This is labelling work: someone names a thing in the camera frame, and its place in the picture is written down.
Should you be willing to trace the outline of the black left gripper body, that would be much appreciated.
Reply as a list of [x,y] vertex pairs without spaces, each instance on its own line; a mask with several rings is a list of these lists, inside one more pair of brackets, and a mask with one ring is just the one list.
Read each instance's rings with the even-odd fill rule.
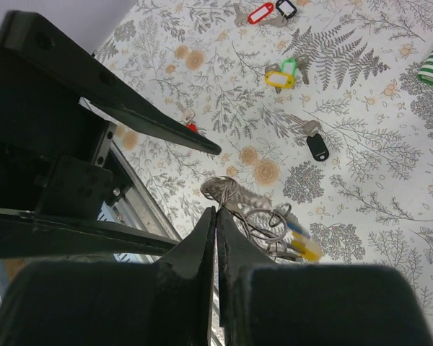
[[114,126],[77,94],[0,48],[0,208],[96,216],[132,181],[108,150]]

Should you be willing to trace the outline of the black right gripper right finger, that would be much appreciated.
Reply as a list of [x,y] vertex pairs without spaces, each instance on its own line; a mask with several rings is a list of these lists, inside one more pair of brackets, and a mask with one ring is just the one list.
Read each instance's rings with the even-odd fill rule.
[[416,297],[382,265],[281,265],[216,215],[227,345],[433,345]]

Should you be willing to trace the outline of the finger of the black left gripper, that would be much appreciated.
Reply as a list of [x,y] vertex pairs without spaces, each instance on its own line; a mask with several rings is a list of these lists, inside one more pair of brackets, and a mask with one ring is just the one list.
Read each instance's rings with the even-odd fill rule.
[[0,259],[78,254],[164,255],[178,242],[119,223],[0,208]]
[[160,112],[44,16],[10,11],[5,47],[137,133],[208,154],[219,145]]

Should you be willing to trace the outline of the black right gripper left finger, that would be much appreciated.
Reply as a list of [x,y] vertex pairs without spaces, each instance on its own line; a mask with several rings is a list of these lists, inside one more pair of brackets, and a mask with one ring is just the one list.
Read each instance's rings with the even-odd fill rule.
[[152,264],[35,262],[0,308],[0,345],[207,345],[217,213]]

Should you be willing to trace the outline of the large metal keyring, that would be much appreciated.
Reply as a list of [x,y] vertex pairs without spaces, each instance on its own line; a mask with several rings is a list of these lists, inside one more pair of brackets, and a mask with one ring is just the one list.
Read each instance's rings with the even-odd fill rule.
[[206,180],[201,185],[201,193],[226,208],[239,222],[246,238],[259,250],[272,257],[287,253],[287,222],[268,198],[226,176]]

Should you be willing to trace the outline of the blue tag key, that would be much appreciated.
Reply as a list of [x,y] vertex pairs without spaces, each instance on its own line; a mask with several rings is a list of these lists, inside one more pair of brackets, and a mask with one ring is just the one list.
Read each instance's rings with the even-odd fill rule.
[[307,230],[305,230],[304,228],[302,228],[301,226],[294,224],[294,223],[290,223],[290,222],[287,222],[287,226],[296,234],[299,234],[299,235],[306,237],[308,239],[310,238],[309,232]]

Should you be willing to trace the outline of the solid black tag key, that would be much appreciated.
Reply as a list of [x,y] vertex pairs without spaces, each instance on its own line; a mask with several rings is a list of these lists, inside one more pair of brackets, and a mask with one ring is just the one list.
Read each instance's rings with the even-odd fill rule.
[[322,127],[317,120],[302,120],[296,115],[290,118],[298,124],[300,130],[306,135],[307,147],[314,160],[324,162],[329,157],[329,150],[321,136]]

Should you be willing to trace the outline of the green tag key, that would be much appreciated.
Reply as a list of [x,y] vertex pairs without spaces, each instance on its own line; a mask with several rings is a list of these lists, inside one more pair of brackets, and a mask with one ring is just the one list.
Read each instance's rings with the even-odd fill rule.
[[283,74],[289,74],[295,76],[296,72],[299,71],[302,76],[304,84],[309,85],[310,79],[308,76],[308,68],[310,67],[309,56],[297,56],[295,58],[288,58],[283,61],[281,65],[281,72]]

